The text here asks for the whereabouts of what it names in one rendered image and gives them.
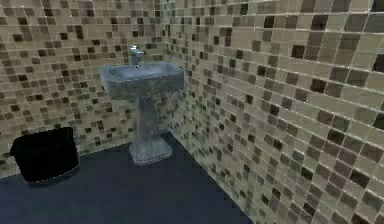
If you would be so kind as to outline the silver sink faucet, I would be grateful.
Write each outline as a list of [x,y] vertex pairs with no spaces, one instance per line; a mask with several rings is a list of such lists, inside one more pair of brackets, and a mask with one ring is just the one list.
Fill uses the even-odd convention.
[[131,64],[137,65],[139,58],[145,54],[145,51],[141,50],[137,45],[132,45],[129,47],[129,53],[131,55]]

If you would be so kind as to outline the black waste bin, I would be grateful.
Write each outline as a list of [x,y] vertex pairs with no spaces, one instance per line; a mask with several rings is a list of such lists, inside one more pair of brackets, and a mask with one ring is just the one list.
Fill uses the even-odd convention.
[[10,149],[24,180],[38,183],[57,178],[79,166],[71,127],[61,127],[17,137]]

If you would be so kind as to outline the grey pedestal sink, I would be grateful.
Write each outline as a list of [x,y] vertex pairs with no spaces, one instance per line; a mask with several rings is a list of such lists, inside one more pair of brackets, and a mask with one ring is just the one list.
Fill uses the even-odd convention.
[[113,100],[137,102],[136,137],[130,145],[133,162],[147,165],[168,158],[172,149],[161,137],[153,97],[184,87],[184,70],[159,61],[139,65],[105,66],[99,69],[102,87]]

